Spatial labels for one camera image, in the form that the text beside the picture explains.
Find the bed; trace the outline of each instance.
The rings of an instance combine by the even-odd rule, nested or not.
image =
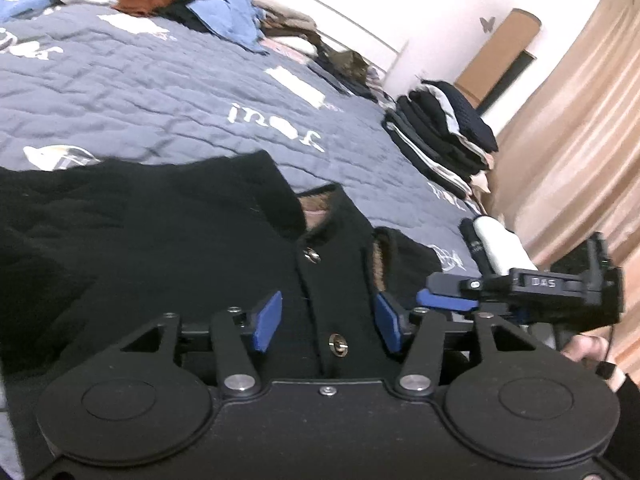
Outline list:
[[[266,150],[294,190],[340,182],[373,225],[431,246],[447,272],[479,275],[458,230],[476,210],[404,158],[377,104],[276,52],[128,18],[74,5],[4,25],[19,44],[0,54],[0,165],[183,164]],[[0,465],[17,478],[6,418],[0,430]]]

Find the black cable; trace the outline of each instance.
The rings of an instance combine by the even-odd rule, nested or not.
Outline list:
[[[603,361],[607,361],[609,359],[609,353],[611,352],[611,347],[613,346],[613,335],[616,331],[616,326],[611,325],[609,329],[609,346],[607,347],[607,353],[604,355]]]

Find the coat button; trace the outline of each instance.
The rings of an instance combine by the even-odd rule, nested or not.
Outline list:
[[[311,247],[307,247],[303,253],[305,254],[305,258],[313,264],[320,262],[320,254],[316,253]]]
[[[340,334],[331,334],[329,336],[329,348],[331,352],[337,357],[345,357],[349,351],[349,345],[347,340]]]

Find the silver bolt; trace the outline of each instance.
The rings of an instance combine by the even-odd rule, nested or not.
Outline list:
[[[225,379],[225,386],[236,392],[244,392],[255,385],[255,379],[247,374],[229,375]]]
[[[424,375],[410,374],[400,379],[400,386],[411,392],[423,392],[431,386],[431,380]]]
[[[318,390],[320,395],[324,395],[325,397],[333,397],[336,393],[338,393],[338,388],[335,386],[320,386]]]

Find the black folded clothing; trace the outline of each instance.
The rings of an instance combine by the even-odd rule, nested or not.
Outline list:
[[[191,9],[187,8],[187,5],[194,0],[175,0],[166,7],[160,7],[155,10],[156,16],[161,16],[171,20],[172,22],[180,23],[191,30],[196,32],[202,32],[210,34],[211,31],[207,26],[200,21]]]
[[[464,200],[467,198],[467,193],[464,189],[462,189],[457,184],[447,180],[446,178],[438,174],[436,171],[434,171],[432,168],[430,168],[428,164],[426,164],[420,158],[420,156],[411,148],[411,146],[409,146],[401,138],[398,132],[395,131],[390,126],[390,124],[395,125],[398,128],[398,130],[402,131],[402,133],[409,140],[411,140],[411,142],[413,142],[416,145],[416,147],[418,147],[418,145],[414,141],[421,142],[420,139],[418,138],[417,134],[412,131],[411,126],[406,124],[404,119],[399,114],[395,112],[388,112],[386,114],[385,119],[382,121],[383,128],[389,134],[389,137],[391,137],[391,140],[394,142],[394,144],[400,149],[400,152],[409,160],[409,162],[411,162],[414,165],[414,168],[416,170],[420,171],[421,174],[423,174],[425,177],[430,179],[432,182],[439,184],[439,186],[441,186],[446,191],[449,191],[453,196],[456,196],[461,200]],[[429,155],[433,154],[433,150],[431,150],[428,146],[424,146],[424,144],[422,144],[418,148],[425,149],[425,151],[423,152],[424,155],[431,158]]]
[[[480,146],[487,153],[497,152],[498,143],[495,142],[494,131],[486,124],[482,117],[472,107],[471,103],[462,95],[460,90],[446,81],[423,81],[439,88],[447,96],[460,125],[460,133],[471,142]]]
[[[477,153],[472,152],[466,147],[459,136],[449,131],[449,125],[447,124],[447,116],[440,107],[440,102],[430,92],[424,90],[409,92],[409,100],[414,106],[414,111],[420,117],[423,123],[430,124],[431,129],[442,140],[445,140],[449,144],[455,146],[463,156],[465,160],[471,161],[474,167],[480,167],[482,170],[488,170],[484,158],[481,158]]]
[[[423,123],[406,96],[400,96],[396,103],[420,138],[440,155],[440,160],[436,162],[462,178],[469,178],[485,169],[483,165],[466,156],[462,150],[441,139],[428,124]]]
[[[471,218],[463,218],[460,222],[460,233],[465,240],[471,257],[478,264],[478,270],[483,276],[495,274],[494,268],[491,266],[489,257],[486,255],[482,240],[478,237],[474,228],[474,221]]]
[[[435,95],[424,90],[412,90],[409,92],[409,99],[418,104],[425,115],[430,118],[439,136],[443,139],[449,137],[450,132],[449,125],[447,124],[447,115],[442,110],[440,102],[436,99]]]

